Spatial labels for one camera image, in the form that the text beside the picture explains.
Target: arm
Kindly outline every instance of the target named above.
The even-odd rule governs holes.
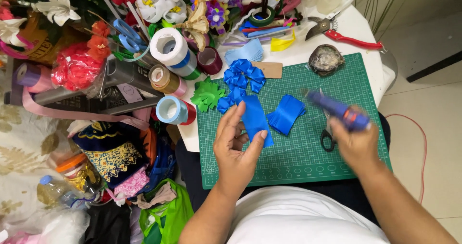
[[[385,235],[393,244],[457,244],[378,158],[378,128],[349,133],[331,119],[342,157],[355,171]]]
[[[249,140],[240,122],[245,103],[234,105],[220,120],[213,143],[219,178],[202,206],[185,225],[179,244],[222,244],[228,237],[236,202],[252,180],[257,160],[268,134],[258,132],[250,146],[242,152]]]

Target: green cutting mat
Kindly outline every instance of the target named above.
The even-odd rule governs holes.
[[[289,136],[277,133],[270,127],[274,146],[263,149],[257,169],[249,186],[275,185],[297,182],[316,182],[355,178],[353,171],[340,157],[338,147],[327,153],[320,145],[320,135],[326,127],[326,117],[317,108],[303,99],[300,89],[319,90],[347,104],[357,104],[367,111],[378,124],[379,157],[391,169],[390,157],[385,143],[371,86],[360,53],[344,56],[346,63],[331,76],[320,77],[307,69],[306,63],[283,68],[282,79],[267,79],[258,95],[263,111],[268,114],[276,109],[285,94],[290,94],[306,104],[306,112],[297,118]],[[220,89],[228,86],[222,79],[214,80]],[[247,94],[254,94],[247,87]],[[218,166],[212,144],[222,114],[216,109],[198,112],[200,166],[202,186],[211,189],[218,180]]]

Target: dark pants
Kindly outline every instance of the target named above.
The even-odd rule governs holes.
[[[390,149],[390,125],[381,113],[379,113],[379,116],[384,130],[385,141],[387,142],[388,149]],[[176,161],[180,167],[182,178],[186,183],[193,211],[196,212],[210,192],[210,190],[204,190],[202,188],[199,153],[187,151],[183,139],[180,139],[176,145]],[[364,194],[364,190],[357,178],[287,185],[308,189],[329,196],[378,225],[377,219],[375,218],[372,208]],[[241,198],[261,187],[264,186],[247,187],[242,193]]]

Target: red electrical cord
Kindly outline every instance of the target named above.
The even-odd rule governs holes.
[[[424,161],[423,161],[423,164],[422,164],[422,171],[421,171],[421,180],[422,180],[422,191],[421,191],[421,194],[420,194],[420,199],[419,199],[419,203],[422,204],[422,200],[424,199],[424,191],[425,191],[425,185],[424,185],[424,170],[425,170],[425,162],[427,160],[427,136],[425,135],[425,132],[424,130],[422,129],[422,127],[419,125],[419,123],[415,122],[415,120],[409,118],[409,117],[406,117],[404,115],[401,115],[401,114],[390,114],[390,115],[387,115],[385,116],[385,118],[387,117],[390,117],[390,116],[401,116],[401,117],[405,117],[407,118],[408,120],[412,121],[413,123],[415,123],[420,131],[422,132],[422,134],[424,135]]]

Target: blue glue gun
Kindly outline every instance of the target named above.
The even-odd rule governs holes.
[[[369,124],[369,117],[361,112],[355,111],[349,105],[340,103],[330,97],[310,90],[306,94],[306,98],[315,105],[328,111],[331,116],[342,121],[345,128],[349,131],[363,131]]]

